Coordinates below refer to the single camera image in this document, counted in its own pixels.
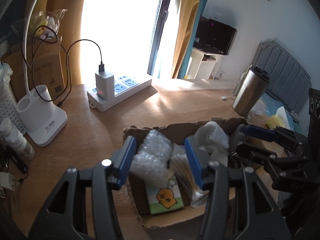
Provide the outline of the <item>white tv cabinet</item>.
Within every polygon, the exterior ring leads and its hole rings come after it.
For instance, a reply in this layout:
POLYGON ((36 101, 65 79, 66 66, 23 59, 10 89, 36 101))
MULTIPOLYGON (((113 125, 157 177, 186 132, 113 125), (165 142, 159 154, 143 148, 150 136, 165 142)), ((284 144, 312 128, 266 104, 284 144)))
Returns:
POLYGON ((195 80, 215 79, 224 57, 221 54, 205 53, 193 48, 184 78, 195 80))

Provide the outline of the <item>brown lamp carton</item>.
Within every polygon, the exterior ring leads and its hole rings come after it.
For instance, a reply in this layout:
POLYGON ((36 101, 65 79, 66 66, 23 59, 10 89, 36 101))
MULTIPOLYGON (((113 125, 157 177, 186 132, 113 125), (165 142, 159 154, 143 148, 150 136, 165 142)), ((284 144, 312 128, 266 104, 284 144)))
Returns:
MULTIPOLYGON (((20 45, 14 46, 15 51, 8 54, 3 62, 9 64, 13 74, 11 76, 11 88, 16 100, 21 100, 26 95, 23 72, 23 59, 20 45)), ((35 85, 46 85, 51 97, 58 96, 65 89, 65 80, 61 67, 60 42, 55 44, 35 42, 33 46, 27 46, 27 60, 32 60, 31 49, 36 53, 34 68, 28 68, 29 89, 35 85)))

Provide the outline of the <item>white pill bottle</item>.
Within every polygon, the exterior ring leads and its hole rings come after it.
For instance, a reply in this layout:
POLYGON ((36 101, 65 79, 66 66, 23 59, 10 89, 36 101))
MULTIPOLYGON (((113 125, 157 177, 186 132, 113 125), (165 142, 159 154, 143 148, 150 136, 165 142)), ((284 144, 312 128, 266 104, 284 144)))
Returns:
POLYGON ((5 141, 20 156, 28 160, 35 157, 35 150, 28 142, 24 135, 16 128, 9 118, 5 118, 1 122, 1 133, 5 141))

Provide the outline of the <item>white bubble wrap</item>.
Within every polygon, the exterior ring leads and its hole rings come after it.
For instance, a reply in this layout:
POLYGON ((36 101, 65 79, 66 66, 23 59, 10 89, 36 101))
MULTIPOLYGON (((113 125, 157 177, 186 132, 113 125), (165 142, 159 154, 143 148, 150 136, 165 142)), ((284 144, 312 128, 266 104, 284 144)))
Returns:
POLYGON ((172 142, 159 131, 152 129, 134 155, 130 173, 157 188, 166 187, 171 154, 172 142))

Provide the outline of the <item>dark grey cloth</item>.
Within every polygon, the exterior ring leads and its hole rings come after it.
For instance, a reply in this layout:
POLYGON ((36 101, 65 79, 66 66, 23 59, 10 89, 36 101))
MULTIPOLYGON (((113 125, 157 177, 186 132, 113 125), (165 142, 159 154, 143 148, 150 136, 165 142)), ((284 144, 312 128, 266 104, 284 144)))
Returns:
POLYGON ((247 142, 246 125, 240 124, 230 136, 229 154, 233 155, 236 152, 236 147, 243 142, 247 142))

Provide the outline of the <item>steel travel tumbler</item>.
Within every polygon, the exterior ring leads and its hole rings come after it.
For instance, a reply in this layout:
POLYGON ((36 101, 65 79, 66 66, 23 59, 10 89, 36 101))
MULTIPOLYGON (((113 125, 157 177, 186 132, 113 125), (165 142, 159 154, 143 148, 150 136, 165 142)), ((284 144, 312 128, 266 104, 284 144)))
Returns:
POLYGON ((246 116, 270 84, 268 73, 256 66, 249 66, 235 85, 232 96, 233 109, 240 116, 246 116))

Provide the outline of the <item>white usb charger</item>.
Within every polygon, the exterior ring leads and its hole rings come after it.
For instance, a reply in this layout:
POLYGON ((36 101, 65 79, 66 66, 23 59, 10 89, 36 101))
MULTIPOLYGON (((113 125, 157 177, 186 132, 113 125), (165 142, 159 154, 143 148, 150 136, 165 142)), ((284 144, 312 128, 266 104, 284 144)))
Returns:
POLYGON ((95 74, 97 94, 104 100, 114 98, 114 75, 105 72, 104 64, 99 64, 98 72, 95 74))

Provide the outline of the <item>white power strip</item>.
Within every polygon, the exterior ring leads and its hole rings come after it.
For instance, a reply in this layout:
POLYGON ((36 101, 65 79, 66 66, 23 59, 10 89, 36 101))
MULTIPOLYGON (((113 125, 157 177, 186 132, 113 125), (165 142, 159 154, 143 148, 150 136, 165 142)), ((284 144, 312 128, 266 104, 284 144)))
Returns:
POLYGON ((129 97, 150 87, 151 84, 152 76, 149 74, 140 76, 114 76, 114 98, 104 100, 97 94, 95 87, 87 90, 88 103, 92 109, 105 112, 129 97))

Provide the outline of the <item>bag of cotton swabs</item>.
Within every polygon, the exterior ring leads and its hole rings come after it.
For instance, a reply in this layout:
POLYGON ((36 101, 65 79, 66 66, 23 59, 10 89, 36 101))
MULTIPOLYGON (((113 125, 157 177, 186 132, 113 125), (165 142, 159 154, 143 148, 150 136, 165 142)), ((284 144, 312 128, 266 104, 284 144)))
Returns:
POLYGON ((169 167, 174 172, 180 184, 183 186, 190 199, 192 208, 200 208, 206 205, 208 191, 202 191, 196 184, 186 154, 173 154, 169 161, 169 167))

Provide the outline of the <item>clear plastic bag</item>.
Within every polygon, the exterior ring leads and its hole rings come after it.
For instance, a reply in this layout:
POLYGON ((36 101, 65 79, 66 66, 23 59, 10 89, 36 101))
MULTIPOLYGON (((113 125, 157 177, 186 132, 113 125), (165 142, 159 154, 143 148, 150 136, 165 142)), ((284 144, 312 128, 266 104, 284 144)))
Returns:
POLYGON ((270 111, 269 108, 267 106, 267 104, 265 103, 265 101, 260 98, 255 105, 251 108, 251 110, 248 113, 248 116, 253 117, 253 116, 270 116, 270 111))

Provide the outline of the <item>bag of cotton balls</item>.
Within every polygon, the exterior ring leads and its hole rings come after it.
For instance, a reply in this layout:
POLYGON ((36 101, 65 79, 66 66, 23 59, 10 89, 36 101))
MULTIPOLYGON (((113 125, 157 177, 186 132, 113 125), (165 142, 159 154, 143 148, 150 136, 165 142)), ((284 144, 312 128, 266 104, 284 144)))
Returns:
POLYGON ((58 9, 53 12, 40 11, 33 14, 29 33, 41 39, 54 38, 59 32, 60 20, 67 11, 67 9, 58 9))

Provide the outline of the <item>white plastic basket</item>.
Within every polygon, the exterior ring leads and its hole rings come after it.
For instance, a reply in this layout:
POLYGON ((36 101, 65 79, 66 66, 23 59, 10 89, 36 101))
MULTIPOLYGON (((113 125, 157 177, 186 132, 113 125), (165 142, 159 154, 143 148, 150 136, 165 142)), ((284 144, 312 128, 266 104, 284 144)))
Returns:
POLYGON ((17 101, 10 86, 12 69, 7 63, 1 63, 1 92, 0 92, 0 111, 1 121, 9 118, 11 123, 23 134, 26 134, 25 126, 23 125, 17 113, 17 101))

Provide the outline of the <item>cartoon tissue packet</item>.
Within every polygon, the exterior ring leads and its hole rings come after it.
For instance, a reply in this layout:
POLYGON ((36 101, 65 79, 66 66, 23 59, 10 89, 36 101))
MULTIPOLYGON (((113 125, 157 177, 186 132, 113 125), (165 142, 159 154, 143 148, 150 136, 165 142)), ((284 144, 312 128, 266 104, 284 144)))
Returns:
POLYGON ((178 210, 184 207, 176 176, 173 175, 163 188, 145 184, 146 195, 152 215, 178 210))

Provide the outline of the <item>black television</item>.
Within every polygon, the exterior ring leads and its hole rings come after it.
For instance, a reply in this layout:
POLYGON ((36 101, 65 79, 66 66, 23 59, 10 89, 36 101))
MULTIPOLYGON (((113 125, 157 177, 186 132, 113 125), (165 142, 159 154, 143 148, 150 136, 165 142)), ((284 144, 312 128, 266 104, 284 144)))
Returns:
POLYGON ((230 25, 201 16, 193 47, 207 54, 228 55, 236 33, 230 25))

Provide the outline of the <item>yellow tissue pack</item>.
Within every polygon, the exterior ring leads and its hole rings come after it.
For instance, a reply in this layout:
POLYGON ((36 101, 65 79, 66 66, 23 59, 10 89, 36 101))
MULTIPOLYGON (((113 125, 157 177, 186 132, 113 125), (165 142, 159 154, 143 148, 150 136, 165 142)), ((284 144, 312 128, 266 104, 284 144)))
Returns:
POLYGON ((281 128, 292 130, 284 106, 279 107, 275 115, 270 116, 265 125, 269 129, 275 129, 279 126, 281 128))

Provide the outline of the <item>grey bed headboard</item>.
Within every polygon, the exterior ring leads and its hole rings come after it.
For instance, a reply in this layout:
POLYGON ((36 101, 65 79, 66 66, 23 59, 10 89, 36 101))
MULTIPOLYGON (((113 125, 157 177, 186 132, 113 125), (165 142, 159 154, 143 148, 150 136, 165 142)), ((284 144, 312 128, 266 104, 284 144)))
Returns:
POLYGON ((268 73, 267 94, 297 114, 309 98, 311 77, 294 57, 275 41, 259 44, 252 65, 268 73))

